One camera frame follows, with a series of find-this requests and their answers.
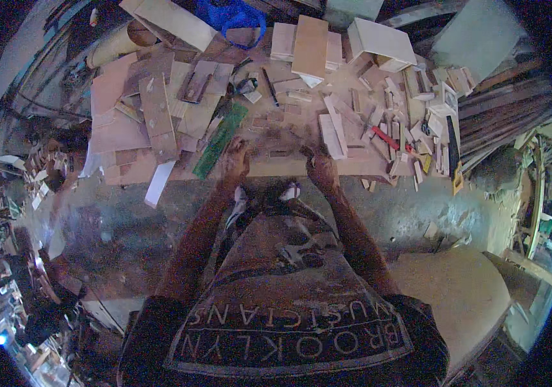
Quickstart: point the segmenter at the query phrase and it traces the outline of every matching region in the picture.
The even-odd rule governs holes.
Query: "dirty floor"
[[[271,180],[252,178],[248,183],[261,185]],[[319,191],[305,177],[299,182],[300,199],[334,225]],[[354,176],[341,176],[341,184],[390,262],[403,252],[429,252],[433,244],[423,235],[431,221],[447,235],[442,248],[469,234],[471,245],[479,251],[500,254],[510,243],[517,194],[496,204],[465,184],[452,196],[448,179],[430,177],[417,193],[411,177],[401,178],[396,188],[377,184],[374,193],[364,190]],[[140,309],[157,286],[167,259],[212,186],[209,180],[169,182],[157,209],[152,209],[143,203],[147,184],[107,186],[98,172],[65,184],[57,194],[50,192],[35,211],[27,204],[15,226],[28,230],[35,250],[41,244],[51,258],[63,254],[75,278],[74,286],[80,286],[80,280],[91,290],[86,307],[106,321],[99,297],[117,324],[125,328],[128,313]]]

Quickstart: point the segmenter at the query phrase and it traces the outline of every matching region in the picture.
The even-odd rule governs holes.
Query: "shirt sleeve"
[[[159,375],[169,344],[181,327],[189,308],[177,300],[149,297],[136,322],[126,332],[118,375],[124,386],[144,385]]]
[[[431,306],[405,295],[382,298],[401,315],[414,346],[414,352],[402,363],[404,382],[440,386],[448,372],[450,351],[437,330]]]

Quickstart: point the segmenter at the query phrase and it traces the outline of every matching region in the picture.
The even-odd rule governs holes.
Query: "person's right hand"
[[[306,173],[324,195],[335,195],[340,189],[336,162],[330,156],[316,155],[306,162]]]

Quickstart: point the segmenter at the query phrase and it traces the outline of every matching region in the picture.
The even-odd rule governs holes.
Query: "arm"
[[[179,241],[155,295],[187,304],[195,297],[203,269],[207,265],[222,215],[233,198],[235,188],[248,174],[247,143],[235,137],[224,151],[221,178],[207,202],[199,209]]]
[[[349,265],[379,295],[399,294],[385,256],[344,195],[334,160],[328,156],[317,156],[314,157],[314,164],[312,161],[306,164],[306,169],[308,177],[332,207],[338,235],[344,246],[344,257]]]

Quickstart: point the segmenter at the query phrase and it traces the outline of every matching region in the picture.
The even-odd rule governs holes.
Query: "green board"
[[[203,152],[192,173],[198,178],[204,180],[224,151],[226,144],[235,135],[235,129],[239,128],[241,120],[248,113],[248,109],[240,104],[233,104],[231,111],[225,116],[225,119],[218,124],[216,134],[211,138],[209,144]]]

